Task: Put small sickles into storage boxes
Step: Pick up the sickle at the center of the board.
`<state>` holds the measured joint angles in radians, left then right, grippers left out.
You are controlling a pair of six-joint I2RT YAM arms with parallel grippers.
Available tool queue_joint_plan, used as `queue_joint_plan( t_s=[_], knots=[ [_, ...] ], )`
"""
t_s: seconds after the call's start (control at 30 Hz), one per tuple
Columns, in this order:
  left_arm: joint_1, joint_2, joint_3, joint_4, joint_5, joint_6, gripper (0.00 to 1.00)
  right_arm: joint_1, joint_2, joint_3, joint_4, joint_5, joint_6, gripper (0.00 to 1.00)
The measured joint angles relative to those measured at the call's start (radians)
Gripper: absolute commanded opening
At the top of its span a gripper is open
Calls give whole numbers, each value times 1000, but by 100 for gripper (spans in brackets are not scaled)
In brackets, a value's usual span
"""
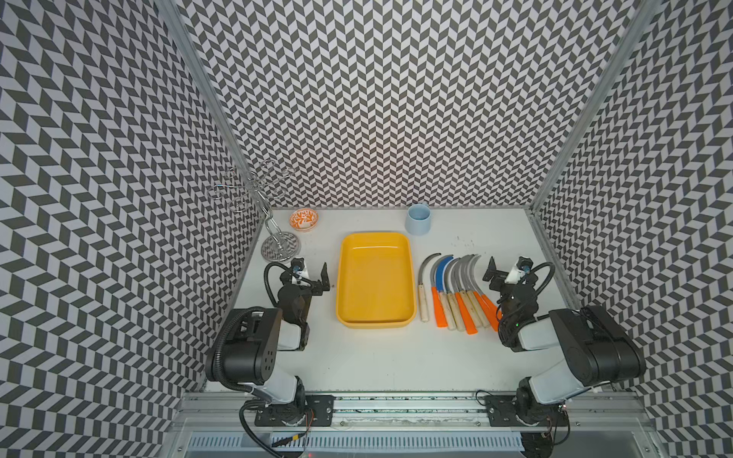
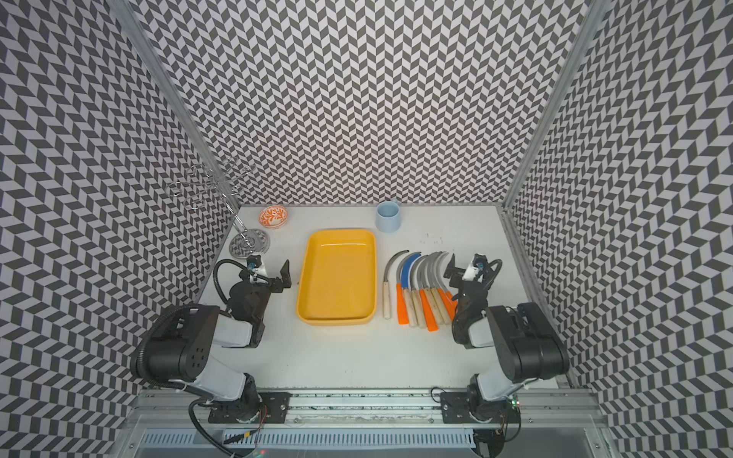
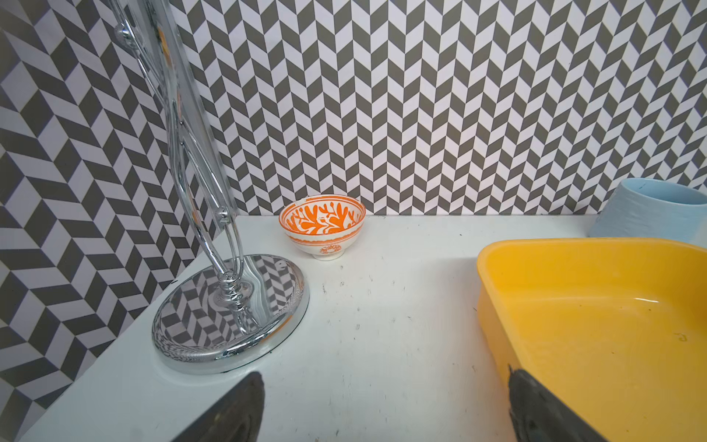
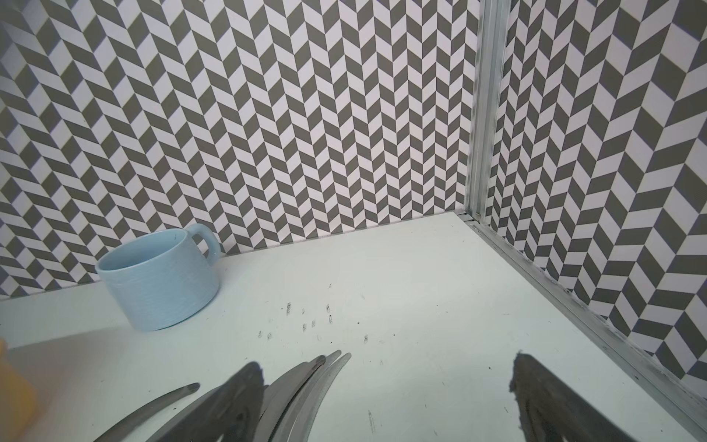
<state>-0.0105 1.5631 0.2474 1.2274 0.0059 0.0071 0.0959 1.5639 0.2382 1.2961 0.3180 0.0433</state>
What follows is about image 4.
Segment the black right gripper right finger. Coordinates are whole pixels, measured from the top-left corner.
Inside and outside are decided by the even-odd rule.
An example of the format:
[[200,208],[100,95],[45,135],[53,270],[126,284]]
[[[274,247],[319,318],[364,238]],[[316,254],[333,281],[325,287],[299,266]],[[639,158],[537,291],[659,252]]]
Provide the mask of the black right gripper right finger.
[[532,355],[516,355],[509,390],[526,441],[633,440]]

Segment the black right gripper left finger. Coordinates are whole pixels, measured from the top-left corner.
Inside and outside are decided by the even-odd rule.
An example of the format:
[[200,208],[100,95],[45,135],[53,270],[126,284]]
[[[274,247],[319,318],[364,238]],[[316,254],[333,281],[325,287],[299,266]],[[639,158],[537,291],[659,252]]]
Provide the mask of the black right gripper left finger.
[[263,371],[241,368],[165,434],[166,441],[252,441],[263,405]]

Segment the yellow plastic storage tray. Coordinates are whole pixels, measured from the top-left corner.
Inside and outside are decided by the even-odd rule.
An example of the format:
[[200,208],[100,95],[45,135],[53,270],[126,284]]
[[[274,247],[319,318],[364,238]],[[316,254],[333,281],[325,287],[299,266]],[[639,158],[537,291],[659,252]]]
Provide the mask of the yellow plastic storage tray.
[[7,342],[1,340],[1,440],[16,441],[37,411],[37,392],[7,361]]

